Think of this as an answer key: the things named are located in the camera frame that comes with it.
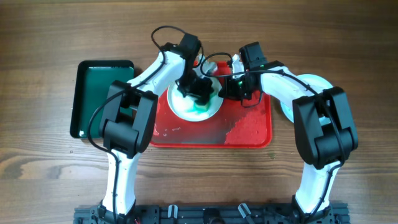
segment white plate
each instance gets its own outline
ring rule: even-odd
[[[215,91],[210,95],[210,102],[207,104],[208,108],[206,106],[198,106],[194,97],[183,97],[181,92],[177,90],[177,84],[172,83],[167,89],[167,102],[170,109],[175,115],[186,121],[204,121],[212,117],[223,104],[223,99],[218,96],[218,92],[221,90],[221,83],[217,78],[211,78],[211,81],[213,81],[211,87]]]

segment white arm segment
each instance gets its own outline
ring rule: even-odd
[[[116,213],[127,214],[134,202],[136,195],[134,194],[134,184],[136,182],[138,159],[141,153],[137,153],[132,159],[128,159],[127,155],[112,149],[112,152],[119,158],[119,174],[118,184],[116,186]],[[108,171],[108,185],[106,187],[106,195],[102,204],[110,212],[113,212],[113,183],[115,175],[115,161],[114,157],[108,155],[109,171]]]
[[[151,91],[156,95],[160,96],[167,89],[167,87],[179,79],[185,68],[185,60],[179,55],[172,52],[165,52],[166,54],[166,64],[149,79],[146,84],[143,84],[138,89],[142,91]],[[138,77],[129,80],[128,83],[131,86],[135,86],[143,79],[147,78],[153,71],[155,71],[161,62],[163,61],[163,56],[159,53],[155,62],[147,68]],[[134,194],[134,184],[136,181],[138,160],[141,153],[137,153],[132,159],[128,159],[127,155],[112,149],[112,152],[119,158],[119,174],[118,174],[118,184],[116,186],[116,213],[117,214],[127,214],[134,202],[136,201],[136,195]],[[113,183],[115,175],[115,161],[114,157],[108,154],[109,161],[109,171],[108,171],[108,186],[106,188],[106,195],[103,200],[103,205],[108,211],[113,212]]]
[[[163,65],[162,69],[160,69],[156,73],[156,75],[148,80],[146,84],[138,87],[139,90],[151,91],[160,96],[172,82],[182,76],[185,68],[185,60],[175,53],[169,51],[164,53],[166,54],[166,64]],[[160,66],[162,61],[163,56],[162,53],[159,52],[159,55],[157,56],[155,62],[151,66],[149,66],[147,70],[145,70],[138,77],[129,80],[127,83],[130,83],[131,86],[137,85],[138,83],[143,81],[143,79],[152,74],[152,72],[154,72]]]
[[[295,76],[286,66],[283,67],[274,67],[270,68],[270,70],[283,70],[286,74]],[[308,84],[305,80],[302,80],[300,77],[297,77],[304,83]],[[324,88],[320,86],[316,86],[311,84],[311,88],[313,88],[317,93],[322,92]],[[312,96],[313,93],[307,90],[304,86],[296,82],[295,80],[279,75],[277,73],[264,73],[261,75],[261,87],[265,93],[277,98],[279,101],[284,103],[290,109],[292,109],[293,100],[300,98],[302,96]]]
[[[340,164],[340,161],[332,162],[331,164],[326,165],[323,169],[317,170],[313,165],[304,163],[300,188],[298,188],[295,196],[298,205],[304,213],[311,213],[312,210],[317,206],[326,187],[326,182],[329,176],[328,171],[338,164]],[[329,206],[329,193],[338,169],[339,168],[333,171],[333,176],[330,179],[325,200],[321,204],[321,207],[318,209],[318,211],[322,211],[324,208]]]

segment wood grain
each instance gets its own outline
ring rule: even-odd
[[[164,24],[199,36],[206,54],[234,54],[259,41],[269,60],[344,88],[359,148],[331,199],[349,203],[352,223],[396,223],[397,10],[397,1],[365,0],[2,1],[0,223],[71,223],[75,207],[104,197],[106,155],[68,133],[77,65],[129,59],[146,68],[157,52],[149,35]],[[179,37],[170,30],[156,36]],[[289,202],[303,162],[276,100],[272,115],[274,138],[265,149],[148,148],[138,204]]]

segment black bracket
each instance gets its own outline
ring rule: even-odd
[[[326,116],[320,104],[323,100],[335,120],[345,158],[358,147],[358,134],[346,93],[340,87],[324,90],[319,96],[303,96],[293,101],[294,133],[298,153],[307,164],[322,169],[341,161],[341,152],[332,124],[321,125],[319,117]]]
[[[125,90],[128,91],[104,107],[99,135],[104,139],[105,148],[121,151],[132,159],[138,152],[144,152],[152,139],[158,96],[115,81],[109,88],[108,98]],[[120,107],[132,108],[133,114],[120,112]]]
[[[193,64],[198,56],[201,42],[197,36],[192,34],[184,34],[181,42],[176,44],[166,43],[162,48],[171,51],[185,59],[185,68],[182,76],[176,80],[177,89],[184,97],[195,97],[196,103],[205,105],[210,100],[210,94],[214,92],[211,87],[213,83],[207,77],[197,75],[193,70]]]
[[[270,68],[284,66],[279,61],[268,62],[262,53],[259,42],[247,44],[239,49],[245,71],[251,71],[246,75],[234,78],[226,77],[219,97],[229,100],[251,100],[256,90],[261,90],[260,75],[262,71]]]

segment green tray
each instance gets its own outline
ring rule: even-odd
[[[88,122],[95,109],[106,100],[112,82],[127,82],[134,78],[134,64],[129,60],[87,60],[77,69],[75,97],[73,99],[70,135],[74,138],[87,138]],[[126,114],[131,109],[121,108]],[[91,136],[99,138],[98,128],[102,111],[98,113],[91,126]]]

